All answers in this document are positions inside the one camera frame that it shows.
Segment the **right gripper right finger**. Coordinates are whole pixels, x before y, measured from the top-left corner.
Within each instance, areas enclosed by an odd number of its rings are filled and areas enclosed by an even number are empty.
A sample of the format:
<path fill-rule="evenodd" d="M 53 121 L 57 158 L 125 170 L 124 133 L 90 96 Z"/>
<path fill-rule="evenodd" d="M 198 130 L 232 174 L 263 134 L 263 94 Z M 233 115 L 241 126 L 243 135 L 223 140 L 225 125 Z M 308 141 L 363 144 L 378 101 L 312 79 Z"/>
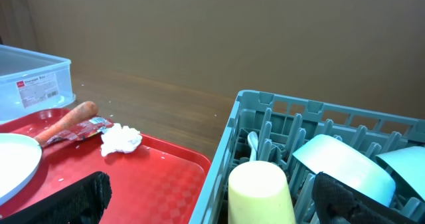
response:
<path fill-rule="evenodd" d="M 320 172 L 315 176 L 311 198 L 321 224 L 424 224 L 424 203 L 409 201 L 407 212 L 386 207 L 335 178 Z"/>

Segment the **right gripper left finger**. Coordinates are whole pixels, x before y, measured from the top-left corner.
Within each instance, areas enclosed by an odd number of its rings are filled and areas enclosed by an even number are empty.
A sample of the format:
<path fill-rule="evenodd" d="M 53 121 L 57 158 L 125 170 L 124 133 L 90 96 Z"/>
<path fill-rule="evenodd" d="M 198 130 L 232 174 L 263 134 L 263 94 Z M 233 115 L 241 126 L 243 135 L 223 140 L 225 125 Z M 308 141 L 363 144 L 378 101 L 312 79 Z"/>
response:
<path fill-rule="evenodd" d="M 108 174 L 97 171 L 1 220 L 2 224 L 99 223 L 112 198 Z"/>

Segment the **light blue bowl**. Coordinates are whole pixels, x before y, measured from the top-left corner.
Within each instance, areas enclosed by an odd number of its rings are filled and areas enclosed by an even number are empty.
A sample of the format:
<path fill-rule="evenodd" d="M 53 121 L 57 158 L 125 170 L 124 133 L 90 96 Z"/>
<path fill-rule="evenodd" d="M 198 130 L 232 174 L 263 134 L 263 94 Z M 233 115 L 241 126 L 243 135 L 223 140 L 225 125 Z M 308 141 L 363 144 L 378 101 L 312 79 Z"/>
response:
<path fill-rule="evenodd" d="M 396 184 L 390 174 L 334 137 L 319 134 L 293 156 L 313 173 L 326 173 L 384 206 L 393 199 Z"/>

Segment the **yellow plastic cup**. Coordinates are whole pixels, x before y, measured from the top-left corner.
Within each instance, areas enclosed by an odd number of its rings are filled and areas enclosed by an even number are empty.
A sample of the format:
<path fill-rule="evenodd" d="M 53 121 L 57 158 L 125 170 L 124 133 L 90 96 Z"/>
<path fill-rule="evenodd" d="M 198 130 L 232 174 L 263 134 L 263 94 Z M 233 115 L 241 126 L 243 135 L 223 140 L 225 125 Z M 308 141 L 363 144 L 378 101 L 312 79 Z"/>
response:
<path fill-rule="evenodd" d="M 296 222 L 284 171 L 265 161 L 245 162 L 228 177 L 228 224 Z"/>

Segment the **green bowl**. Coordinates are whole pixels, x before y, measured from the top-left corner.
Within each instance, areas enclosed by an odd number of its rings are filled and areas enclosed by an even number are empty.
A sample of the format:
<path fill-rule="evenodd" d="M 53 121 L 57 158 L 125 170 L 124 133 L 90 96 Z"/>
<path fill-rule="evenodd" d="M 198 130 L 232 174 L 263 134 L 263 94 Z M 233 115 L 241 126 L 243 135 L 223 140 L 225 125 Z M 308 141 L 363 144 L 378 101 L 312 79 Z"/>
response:
<path fill-rule="evenodd" d="M 412 146 L 376 156 L 383 168 L 390 167 L 415 193 L 424 200 L 424 147 Z"/>

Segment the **white plastic spoon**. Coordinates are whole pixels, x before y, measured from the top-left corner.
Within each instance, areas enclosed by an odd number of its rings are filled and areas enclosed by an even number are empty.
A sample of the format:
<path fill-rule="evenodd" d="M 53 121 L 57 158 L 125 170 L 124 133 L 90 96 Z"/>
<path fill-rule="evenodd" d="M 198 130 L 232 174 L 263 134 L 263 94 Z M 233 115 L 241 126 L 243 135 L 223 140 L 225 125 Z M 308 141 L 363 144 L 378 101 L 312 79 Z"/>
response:
<path fill-rule="evenodd" d="M 248 145 L 250 146 L 250 161 L 257 160 L 257 152 L 258 152 L 258 135 L 256 132 L 250 132 L 247 137 Z"/>

